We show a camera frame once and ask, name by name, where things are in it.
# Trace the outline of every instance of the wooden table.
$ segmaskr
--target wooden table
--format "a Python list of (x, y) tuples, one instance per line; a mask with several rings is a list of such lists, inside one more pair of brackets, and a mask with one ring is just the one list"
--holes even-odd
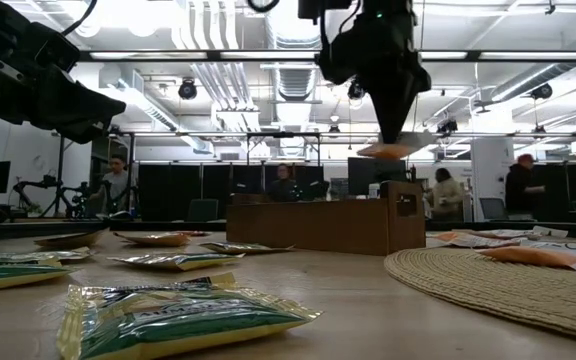
[[(223, 238), (214, 234), (195, 242)], [(36, 250), (32, 240), (2, 240), (0, 251)], [(76, 265), (81, 270), (69, 277), (0, 290), (0, 360), (59, 359), (55, 338), (68, 284), (157, 284), (228, 271), (242, 285), (325, 314), (285, 334), (183, 359), (576, 359), (576, 340), (426, 296), (390, 278), (382, 257), (295, 251), (249, 256), (235, 265), (188, 273), (162, 273), (106, 260), (148, 251), (126, 247), (112, 234), (95, 250), (99, 253), (93, 260)]]

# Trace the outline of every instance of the man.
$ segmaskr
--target man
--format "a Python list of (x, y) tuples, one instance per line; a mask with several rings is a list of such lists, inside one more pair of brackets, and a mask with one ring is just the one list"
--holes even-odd
[(277, 177), (270, 184), (266, 194), (274, 202), (291, 202), (295, 201), (295, 187), (297, 183), (290, 178), (290, 169), (286, 164), (279, 164), (277, 167)]
[(128, 172), (124, 170), (126, 166), (126, 160), (123, 155), (115, 154), (110, 157), (110, 172), (104, 175), (101, 179), (102, 185), (96, 194), (90, 196), (90, 199), (103, 199), (102, 212), (109, 212), (109, 204), (107, 204), (106, 196), (106, 186), (103, 185), (104, 182), (110, 183), (110, 198), (116, 202), (117, 211), (122, 211), (126, 209), (126, 186), (128, 185)]
[(435, 172), (437, 184), (428, 194), (428, 202), (432, 204), (432, 218), (435, 221), (463, 221), (462, 206), (464, 191), (462, 186), (453, 179), (446, 168)]
[(546, 192), (545, 186), (532, 184), (534, 163), (532, 155), (521, 155), (506, 176), (506, 211), (510, 220), (532, 219), (536, 196)]

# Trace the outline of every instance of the round placemat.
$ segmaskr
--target round placemat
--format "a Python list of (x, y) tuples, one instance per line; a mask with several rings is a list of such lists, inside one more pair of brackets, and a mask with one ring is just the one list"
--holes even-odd
[(404, 250), (395, 279), (467, 308), (576, 336), (576, 271), (493, 261), (469, 249)]

